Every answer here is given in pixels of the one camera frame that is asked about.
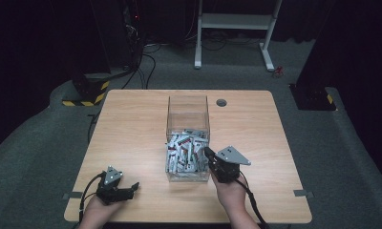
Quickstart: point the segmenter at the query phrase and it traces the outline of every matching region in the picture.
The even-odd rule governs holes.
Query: clear plastic bin
[[[206,96],[170,96],[167,116],[165,172],[170,182],[206,182],[209,146]]]

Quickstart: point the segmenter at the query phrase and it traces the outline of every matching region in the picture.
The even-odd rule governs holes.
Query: electronic device
[[[209,169],[220,183],[229,183],[237,179],[241,172],[241,164],[251,165],[251,162],[232,146],[224,148],[217,154],[209,147],[205,147],[204,154],[209,159]]]

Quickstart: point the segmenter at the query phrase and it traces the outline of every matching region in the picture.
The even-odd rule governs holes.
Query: wooden table
[[[73,191],[83,192],[89,181],[112,165],[123,171],[119,188],[140,187],[111,221],[228,222],[214,183],[168,182],[166,124],[170,95],[207,95],[210,148],[232,145],[251,162],[241,166],[259,211],[268,223],[307,223],[311,213],[302,190],[273,97],[267,91],[112,90],[77,176]],[[227,105],[219,107],[218,99]],[[88,194],[96,190],[97,180]],[[256,219],[248,198],[247,210]],[[65,219],[78,221],[79,199],[70,198]]]

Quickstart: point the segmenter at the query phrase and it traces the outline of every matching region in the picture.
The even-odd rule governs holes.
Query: white metal frame
[[[272,64],[268,53],[268,44],[275,27],[275,23],[277,22],[278,12],[283,0],[276,1],[274,12],[271,15],[251,15],[202,13],[202,0],[200,0],[194,67],[196,69],[200,69],[202,67],[202,28],[263,30],[267,31],[265,35],[265,42],[260,43],[259,49],[265,60],[265,67],[268,71],[273,72],[274,65]]]

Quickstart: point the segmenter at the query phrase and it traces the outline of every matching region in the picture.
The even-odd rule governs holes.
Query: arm
[[[257,229],[259,225],[247,213],[244,205],[245,189],[237,182],[219,183],[215,176],[212,179],[217,188],[218,199],[229,217],[233,229]],[[238,178],[245,184],[242,176]]]
[[[111,216],[123,205],[124,201],[114,202],[104,205],[97,196],[90,199],[84,212],[83,220],[79,229],[98,229],[101,228]]]

